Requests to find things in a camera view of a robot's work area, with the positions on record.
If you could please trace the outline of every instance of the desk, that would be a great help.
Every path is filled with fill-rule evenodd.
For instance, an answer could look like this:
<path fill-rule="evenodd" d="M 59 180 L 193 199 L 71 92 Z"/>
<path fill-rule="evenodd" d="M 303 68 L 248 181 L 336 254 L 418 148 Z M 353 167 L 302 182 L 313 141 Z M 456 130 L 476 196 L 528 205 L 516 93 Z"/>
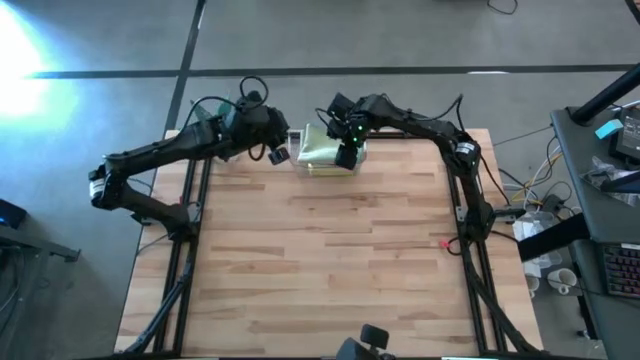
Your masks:
<path fill-rule="evenodd" d="M 470 133 L 499 179 L 488 131 Z M 387 329 L 398 356 L 477 354 L 462 262 L 438 244 L 456 228 L 436 146 L 368 144 L 356 177 L 301 179 L 291 163 L 274 167 L 246 154 L 215 161 L 183 356 L 334 356 L 364 323 Z M 178 201 L 185 169 L 158 169 L 153 196 Z M 481 180 L 501 205 L 486 173 Z M 162 234 L 146 228 L 141 246 Z M 492 236 L 487 247 L 501 306 L 542 348 L 516 244 Z M 163 241 L 138 256 L 116 350 L 157 310 L 170 248 Z"/>
<path fill-rule="evenodd" d="M 605 162 L 620 164 L 607 153 L 609 142 L 598 140 L 594 134 L 598 127 L 612 118 L 612 114 L 609 111 L 601 113 L 591 127 L 573 123 L 566 110 L 554 111 L 551 118 L 583 215 L 572 217 L 570 220 L 573 224 L 566 222 L 569 224 L 567 229 L 561 229 L 559 236 L 552 234 L 551 243 L 541 248 L 549 251 L 570 244 L 569 250 L 579 270 L 581 285 L 591 291 L 606 293 L 596 258 L 596 244 L 640 243 L 640 207 L 634 208 L 615 200 L 580 178 L 581 174 L 591 169 L 594 155 Z M 531 241 L 535 244 L 537 240 L 532 238 Z M 639 359 L 640 346 L 637 340 L 640 334 L 640 309 L 621 301 L 636 307 L 640 307 L 640 301 L 590 293 L 585 293 L 584 297 L 596 335 L 603 340 L 609 359 Z"/>

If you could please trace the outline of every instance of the white object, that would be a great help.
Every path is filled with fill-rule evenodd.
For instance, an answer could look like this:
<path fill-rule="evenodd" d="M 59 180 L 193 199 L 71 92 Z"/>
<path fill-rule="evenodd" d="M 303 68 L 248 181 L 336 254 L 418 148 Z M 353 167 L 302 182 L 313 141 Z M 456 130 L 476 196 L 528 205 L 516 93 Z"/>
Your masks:
<path fill-rule="evenodd" d="M 535 291 L 540 288 L 540 279 L 534 277 L 531 274 L 525 274 L 527 278 L 527 288 L 529 289 L 529 296 L 533 299 L 536 296 Z"/>
<path fill-rule="evenodd" d="M 561 295 L 567 295 L 569 288 L 576 286 L 578 277 L 569 269 L 559 269 L 547 275 L 547 281 L 552 288 L 558 290 Z"/>

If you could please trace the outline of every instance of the concrete floor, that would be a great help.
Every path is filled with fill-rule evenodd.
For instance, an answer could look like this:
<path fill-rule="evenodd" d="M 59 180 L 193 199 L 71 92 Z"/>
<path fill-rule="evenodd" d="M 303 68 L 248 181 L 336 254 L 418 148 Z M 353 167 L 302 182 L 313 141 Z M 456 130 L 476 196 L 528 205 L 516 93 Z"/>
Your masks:
<path fill-rule="evenodd" d="M 159 139 L 168 118 L 170 125 L 176 120 L 169 110 L 180 81 L 143 73 L 104 79 L 97 77 L 109 75 L 94 71 L 179 70 L 196 3 L 0 1 L 0 30 L 6 30 L 0 40 L 15 44 L 0 58 L 0 77 L 28 71 L 81 77 L 0 82 L 0 151 L 9 154 L 2 161 L 0 198 L 29 211 L 26 231 L 82 249 L 75 264 L 49 262 L 50 285 L 37 291 L 29 320 L 3 358 L 68 359 L 112 351 L 140 227 L 125 211 L 90 206 L 87 173 L 104 153 Z M 269 76 L 269 103 L 300 128 L 336 91 L 352 97 L 386 92 L 396 105 L 423 114 L 441 112 L 462 92 L 465 125 L 489 128 L 496 143 L 548 125 L 551 110 L 583 103 L 620 75 L 576 73 L 570 66 L 557 72 L 553 66 L 635 63 L 639 30 L 623 0 L 521 0 L 513 16 L 496 14 L 480 0 L 209 0 L 193 61 L 186 65 L 429 67 L 423 69 L 432 73 L 427 75 Z M 522 66 L 522 73 L 441 68 L 456 66 Z M 235 97 L 237 84 L 234 77 L 189 78 L 184 96 L 177 97 L 178 126 L 189 99 Z M 635 91 L 621 103 L 638 98 Z M 531 177 L 552 133 L 497 146 L 500 166 L 520 179 Z M 554 170 L 555 180 L 570 182 L 564 164 Z M 569 205 L 577 205 L 575 198 Z M 545 348 L 604 357 L 601 344 L 575 337 L 584 327 L 577 306 L 575 298 L 550 291 L 534 299 Z"/>

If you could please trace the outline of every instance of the wooden table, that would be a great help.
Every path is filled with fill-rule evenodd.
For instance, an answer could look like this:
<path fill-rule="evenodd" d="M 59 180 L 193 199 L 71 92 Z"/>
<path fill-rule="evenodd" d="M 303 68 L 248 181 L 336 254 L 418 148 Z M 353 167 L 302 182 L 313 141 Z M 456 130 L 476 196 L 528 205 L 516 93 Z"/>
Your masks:
<path fill-rule="evenodd" d="M 489 132 L 470 133 L 500 179 Z M 300 178 L 290 163 L 246 154 L 215 161 L 183 356 L 334 356 L 364 323 L 387 329 L 398 356 L 477 354 L 461 259 L 439 246 L 457 234 L 436 146 L 368 144 L 356 177 Z M 156 198 L 179 200 L 186 164 L 158 170 Z M 486 172 L 481 180 L 488 201 L 503 205 Z M 146 228 L 141 246 L 163 233 Z M 516 244 L 491 236 L 487 246 L 500 305 L 542 348 Z M 163 240 L 138 256 L 117 350 L 158 309 L 170 248 Z"/>

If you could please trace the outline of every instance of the cyan object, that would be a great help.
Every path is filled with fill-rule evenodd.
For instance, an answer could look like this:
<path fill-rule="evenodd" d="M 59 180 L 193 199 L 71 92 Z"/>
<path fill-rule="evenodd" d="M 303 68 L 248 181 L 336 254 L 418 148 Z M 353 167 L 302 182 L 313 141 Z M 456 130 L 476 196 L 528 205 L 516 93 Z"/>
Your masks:
<path fill-rule="evenodd" d="M 598 130 L 596 130 L 596 136 L 598 139 L 602 140 L 606 137 L 609 137 L 615 134 L 618 130 L 622 129 L 624 125 L 618 119 L 613 119 L 607 121 L 604 125 L 602 125 Z"/>

